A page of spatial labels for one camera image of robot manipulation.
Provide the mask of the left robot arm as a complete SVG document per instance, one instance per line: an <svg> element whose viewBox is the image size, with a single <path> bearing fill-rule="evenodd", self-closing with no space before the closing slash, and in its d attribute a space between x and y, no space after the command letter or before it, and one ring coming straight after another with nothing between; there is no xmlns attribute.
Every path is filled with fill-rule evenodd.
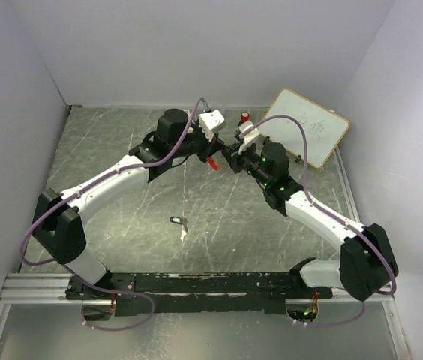
<svg viewBox="0 0 423 360"><path fill-rule="evenodd" d="M219 110L193 118L181 109L167 109L157 127L118 163L94 178L60 193L45 190L38 198L34 219L41 219L32 235L52 258L84 281L93 299L112 289L110 270L92 253L84 226L103 207L131 190L139 189L190 156L206 162L224 144L218 132L224 126Z"/></svg>

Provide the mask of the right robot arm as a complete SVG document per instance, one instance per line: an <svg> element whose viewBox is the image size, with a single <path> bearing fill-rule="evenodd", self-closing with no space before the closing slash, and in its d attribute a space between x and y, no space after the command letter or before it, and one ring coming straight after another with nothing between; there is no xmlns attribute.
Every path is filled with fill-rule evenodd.
<svg viewBox="0 0 423 360"><path fill-rule="evenodd" d="M290 159L281 144L267 142L261 152L244 152L239 144L223 149L230 168L246 172L261 187L265 201L283 216L312 229L339 254L337 260L306 259L291 269L291 293L308 297L317 287L338 288L364 301L375 293L395 292L398 266L386 231L378 224L365 226L350 220L311 196L289 174Z"/></svg>

